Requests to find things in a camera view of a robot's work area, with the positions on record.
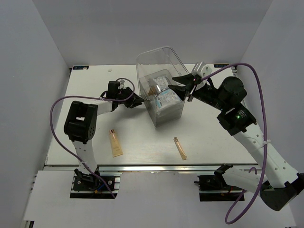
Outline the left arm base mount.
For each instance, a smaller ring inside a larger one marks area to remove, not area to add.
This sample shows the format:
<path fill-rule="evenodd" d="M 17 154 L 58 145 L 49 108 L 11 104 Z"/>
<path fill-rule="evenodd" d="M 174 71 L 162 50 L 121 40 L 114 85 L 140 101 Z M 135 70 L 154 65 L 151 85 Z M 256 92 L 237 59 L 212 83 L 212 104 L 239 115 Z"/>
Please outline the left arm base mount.
<path fill-rule="evenodd" d="M 105 183 L 92 174 L 83 174 L 78 169 L 74 170 L 74 177 L 71 186 L 71 199 L 114 199 L 117 196 L 120 184 L 120 177 L 105 175 L 101 178 Z"/>

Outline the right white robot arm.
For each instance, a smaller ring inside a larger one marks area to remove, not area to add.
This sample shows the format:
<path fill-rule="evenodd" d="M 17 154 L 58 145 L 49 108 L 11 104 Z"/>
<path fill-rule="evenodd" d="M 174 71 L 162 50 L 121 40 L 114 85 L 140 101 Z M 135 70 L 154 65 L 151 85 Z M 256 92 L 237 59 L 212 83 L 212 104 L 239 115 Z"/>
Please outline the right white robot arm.
<path fill-rule="evenodd" d="M 218 110 L 220 125 L 237 140 L 263 169 L 260 176 L 240 171 L 233 165 L 222 165 L 215 172 L 219 189 L 236 186 L 259 197 L 272 210 L 280 211 L 304 189 L 304 176 L 293 168 L 274 148 L 257 124 L 256 118 L 242 105 L 247 92 L 243 82 L 233 76 L 215 88 L 211 79 L 200 82 L 200 76 L 188 74 L 173 77 L 178 85 L 169 85 L 179 98 L 196 98 Z"/>

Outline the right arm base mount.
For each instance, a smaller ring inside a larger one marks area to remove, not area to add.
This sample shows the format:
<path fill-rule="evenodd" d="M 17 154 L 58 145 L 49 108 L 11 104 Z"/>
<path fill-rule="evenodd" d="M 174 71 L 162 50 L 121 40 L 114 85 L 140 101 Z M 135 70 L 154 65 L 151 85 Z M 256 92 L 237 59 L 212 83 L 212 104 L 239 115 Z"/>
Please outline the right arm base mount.
<path fill-rule="evenodd" d="M 242 193 L 241 188 L 220 184 L 214 175 L 200 175 L 194 184 L 199 188 L 200 202 L 235 201 Z"/>

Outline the clear plastic organizer box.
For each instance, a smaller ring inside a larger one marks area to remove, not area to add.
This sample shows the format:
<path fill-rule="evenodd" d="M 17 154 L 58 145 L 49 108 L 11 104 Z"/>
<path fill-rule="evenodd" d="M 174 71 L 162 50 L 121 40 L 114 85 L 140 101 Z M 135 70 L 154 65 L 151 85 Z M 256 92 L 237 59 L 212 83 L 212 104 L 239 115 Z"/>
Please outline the clear plastic organizer box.
<path fill-rule="evenodd" d="M 139 54 L 136 70 L 140 96 L 154 127 L 179 119 L 184 101 L 168 85 L 178 86 L 172 78 L 189 72 L 173 48 L 164 46 Z"/>

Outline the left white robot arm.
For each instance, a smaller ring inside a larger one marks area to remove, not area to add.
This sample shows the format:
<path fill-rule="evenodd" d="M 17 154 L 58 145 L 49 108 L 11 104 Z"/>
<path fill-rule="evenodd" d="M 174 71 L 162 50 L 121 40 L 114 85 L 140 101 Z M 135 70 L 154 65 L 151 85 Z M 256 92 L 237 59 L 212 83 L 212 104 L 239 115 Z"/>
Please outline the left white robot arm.
<path fill-rule="evenodd" d="M 85 104 L 73 101 L 64 124 L 64 133 L 72 142 L 79 161 L 79 172 L 86 174 L 84 184 L 91 190 L 100 185 L 100 177 L 95 175 L 99 168 L 94 158 L 92 138 L 96 131 L 99 115 L 114 111 L 118 105 L 134 108 L 142 105 L 144 99 L 129 87 L 124 87 L 122 80 L 110 81 L 107 90 L 101 94 L 105 100 Z"/>

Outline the white sachet packet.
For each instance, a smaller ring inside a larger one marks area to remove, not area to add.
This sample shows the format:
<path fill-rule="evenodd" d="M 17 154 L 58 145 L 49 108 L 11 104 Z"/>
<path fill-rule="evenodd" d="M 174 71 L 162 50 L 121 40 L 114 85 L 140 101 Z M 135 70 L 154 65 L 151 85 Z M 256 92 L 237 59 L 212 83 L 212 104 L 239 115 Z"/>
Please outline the white sachet packet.
<path fill-rule="evenodd" d="M 153 83 L 156 86 L 157 93 L 160 93 L 166 89 L 168 89 L 168 85 L 170 84 L 170 81 L 168 77 L 166 76 L 159 76 L 152 79 Z"/>
<path fill-rule="evenodd" d="M 177 96 L 177 94 L 172 90 L 166 90 L 158 94 L 155 103 L 156 103 L 156 112 L 160 112 L 166 108 L 169 108 L 173 105 L 179 104 L 182 100 Z"/>

